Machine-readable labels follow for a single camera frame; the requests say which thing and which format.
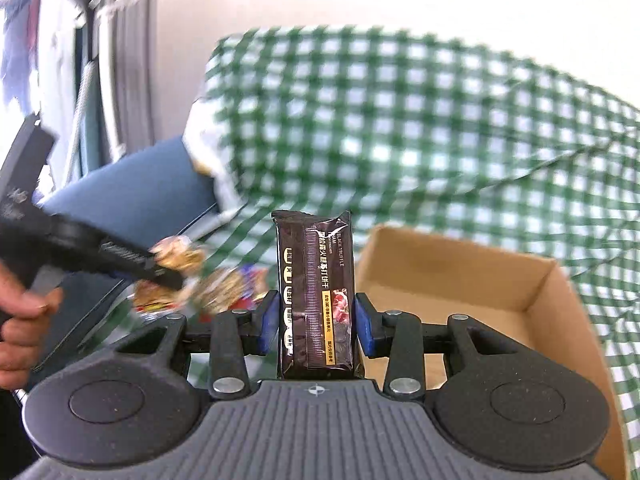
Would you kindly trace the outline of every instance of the colorful snack bag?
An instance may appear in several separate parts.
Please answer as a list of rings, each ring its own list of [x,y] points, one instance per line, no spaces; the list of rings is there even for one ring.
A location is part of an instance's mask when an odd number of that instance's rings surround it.
[[[158,264],[168,269],[179,270],[186,279],[181,290],[171,290],[145,280],[134,284],[133,306],[145,322],[184,308],[206,259],[205,251],[202,248],[194,248],[186,236],[164,238],[149,250],[154,254]]]
[[[351,214],[274,211],[282,295],[280,370],[286,379],[346,379],[359,368],[353,333]]]
[[[220,267],[194,288],[191,303],[203,314],[252,310],[268,292],[267,269],[254,266]]]

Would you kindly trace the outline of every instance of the dark brown wrapper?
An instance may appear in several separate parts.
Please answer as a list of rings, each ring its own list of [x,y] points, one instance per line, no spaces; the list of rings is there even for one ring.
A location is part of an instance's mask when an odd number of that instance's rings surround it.
[[[351,213],[271,213],[282,297],[278,374],[285,379],[364,376],[353,323]]]

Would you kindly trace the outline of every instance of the open cardboard box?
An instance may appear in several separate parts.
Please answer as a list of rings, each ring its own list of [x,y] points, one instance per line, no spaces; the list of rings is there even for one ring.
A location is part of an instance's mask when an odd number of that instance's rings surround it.
[[[609,433],[596,466],[612,480],[630,477],[600,343],[555,260],[378,226],[360,257],[356,290],[365,292],[378,311],[400,309],[423,322],[445,324],[450,314],[468,314],[591,380],[610,409]],[[367,377],[380,387],[387,362],[365,362]],[[425,355],[424,365],[427,387],[439,387],[446,380],[442,355]]]

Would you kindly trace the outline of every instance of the green gingham tablecloth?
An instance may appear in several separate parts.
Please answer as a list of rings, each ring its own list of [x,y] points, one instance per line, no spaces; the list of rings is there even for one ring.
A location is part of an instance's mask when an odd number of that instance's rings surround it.
[[[556,258],[602,342],[638,478],[638,111],[531,59],[406,31],[252,30],[206,70],[202,127],[246,204],[209,237],[211,266],[273,267],[276,208],[351,209],[356,258],[380,222]],[[123,302],[87,346],[139,324]],[[192,383],[206,363],[194,356]]]

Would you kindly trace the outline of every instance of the human hand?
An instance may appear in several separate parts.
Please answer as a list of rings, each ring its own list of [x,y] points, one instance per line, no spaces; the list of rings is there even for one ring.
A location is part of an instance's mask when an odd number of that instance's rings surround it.
[[[25,291],[13,273],[0,264],[0,310],[12,316],[0,328],[0,388],[15,390],[26,384],[31,367],[38,361],[50,317],[61,301],[59,288],[44,297]]]

